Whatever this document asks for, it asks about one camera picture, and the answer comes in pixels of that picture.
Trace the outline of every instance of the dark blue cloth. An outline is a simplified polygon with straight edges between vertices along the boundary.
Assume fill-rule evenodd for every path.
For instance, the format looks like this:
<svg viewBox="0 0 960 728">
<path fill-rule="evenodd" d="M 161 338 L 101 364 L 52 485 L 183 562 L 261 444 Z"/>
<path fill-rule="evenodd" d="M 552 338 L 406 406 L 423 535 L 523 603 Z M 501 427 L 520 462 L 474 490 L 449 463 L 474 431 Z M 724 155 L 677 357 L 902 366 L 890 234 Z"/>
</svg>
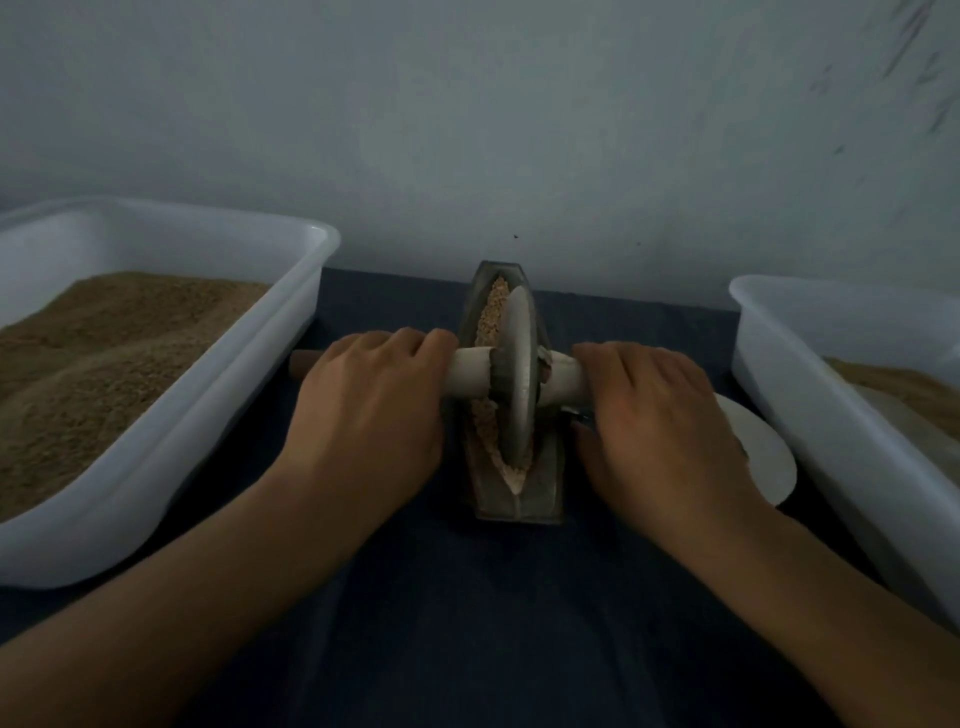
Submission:
<svg viewBox="0 0 960 728">
<path fill-rule="evenodd" d="M 299 346 L 353 331 L 456 329 L 467 287 L 325 271 Z M 538 293 L 555 349 L 633 340 L 685 352 L 718 392 L 737 314 Z M 277 372 L 127 563 L 62 590 L 0 590 L 0 641 L 176 538 L 255 482 L 276 457 L 297 386 Z M 830 725 L 779 654 L 622 524 L 569 458 L 560 526 L 477 521 L 452 436 L 436 476 L 329 583 L 244 648 L 184 725 Z M 801 474 L 783 510 L 871 576 Z"/>
</svg>

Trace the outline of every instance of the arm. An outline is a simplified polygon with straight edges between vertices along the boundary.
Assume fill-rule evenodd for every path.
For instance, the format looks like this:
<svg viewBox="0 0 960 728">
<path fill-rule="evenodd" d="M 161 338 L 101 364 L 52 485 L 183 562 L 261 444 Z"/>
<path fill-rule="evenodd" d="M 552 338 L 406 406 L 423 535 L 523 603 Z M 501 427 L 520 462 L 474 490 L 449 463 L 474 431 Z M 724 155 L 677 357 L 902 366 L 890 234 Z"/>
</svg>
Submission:
<svg viewBox="0 0 960 728">
<path fill-rule="evenodd" d="M 637 344 L 582 345 L 600 437 L 593 487 L 799 669 L 851 728 L 960 721 L 960 641 L 769 506 L 703 370 Z"/>
<path fill-rule="evenodd" d="M 5 726 L 170 722 L 260 629 L 321 584 L 436 469 L 456 338 L 341 340 L 300 388 L 250 489 L 0 648 Z"/>
</svg>

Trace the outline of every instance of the roller grinder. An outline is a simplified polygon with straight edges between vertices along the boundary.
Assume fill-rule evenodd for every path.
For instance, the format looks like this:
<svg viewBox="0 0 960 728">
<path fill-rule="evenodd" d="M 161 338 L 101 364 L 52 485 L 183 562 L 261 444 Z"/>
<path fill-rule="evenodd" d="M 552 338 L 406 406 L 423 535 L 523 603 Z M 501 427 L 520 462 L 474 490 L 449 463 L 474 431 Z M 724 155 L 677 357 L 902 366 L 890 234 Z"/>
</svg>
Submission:
<svg viewBox="0 0 960 728">
<path fill-rule="evenodd" d="M 497 346 L 475 347 L 477 327 L 498 279 L 510 289 L 500 318 Z M 456 402 L 456 428 L 467 460 L 470 495 L 478 518 L 514 522 L 559 522 L 563 515 L 564 444 L 562 406 L 589 406 L 579 363 L 550 349 L 530 284 L 514 263 L 484 261 L 470 286 L 459 331 L 460 346 L 444 394 Z M 290 374 L 302 379 L 321 352 L 295 351 Z M 515 492 L 477 433 L 469 401 L 490 398 L 496 408 L 503 462 L 524 467 Z"/>
</svg>

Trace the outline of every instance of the white plastic bin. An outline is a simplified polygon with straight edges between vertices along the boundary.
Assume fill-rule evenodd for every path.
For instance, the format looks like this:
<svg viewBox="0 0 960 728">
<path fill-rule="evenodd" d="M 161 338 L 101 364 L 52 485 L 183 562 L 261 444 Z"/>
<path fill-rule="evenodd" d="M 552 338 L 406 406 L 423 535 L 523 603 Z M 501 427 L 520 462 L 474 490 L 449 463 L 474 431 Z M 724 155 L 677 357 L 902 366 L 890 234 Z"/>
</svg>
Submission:
<svg viewBox="0 0 960 728">
<path fill-rule="evenodd" d="M 960 487 L 823 360 L 906 367 L 960 390 L 960 300 L 746 276 L 733 373 L 890 587 L 960 626 Z"/>
<path fill-rule="evenodd" d="M 310 220 L 141 200 L 54 201 L 0 216 L 0 326 L 104 273 L 272 284 L 83 474 L 0 523 L 0 584 L 71 584 L 142 545 L 312 318 L 339 245 L 335 229 Z"/>
</svg>

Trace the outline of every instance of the wall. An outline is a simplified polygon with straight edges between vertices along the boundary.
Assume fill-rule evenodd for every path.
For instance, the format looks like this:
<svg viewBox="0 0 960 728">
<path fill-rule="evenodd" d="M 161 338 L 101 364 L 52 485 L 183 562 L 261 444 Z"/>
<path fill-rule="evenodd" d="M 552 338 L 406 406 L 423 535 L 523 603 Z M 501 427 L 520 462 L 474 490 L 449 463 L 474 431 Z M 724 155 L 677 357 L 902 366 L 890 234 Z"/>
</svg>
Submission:
<svg viewBox="0 0 960 728">
<path fill-rule="evenodd" d="M 7 0 L 0 205 L 314 217 L 341 267 L 731 305 L 960 293 L 960 5 Z"/>
</svg>

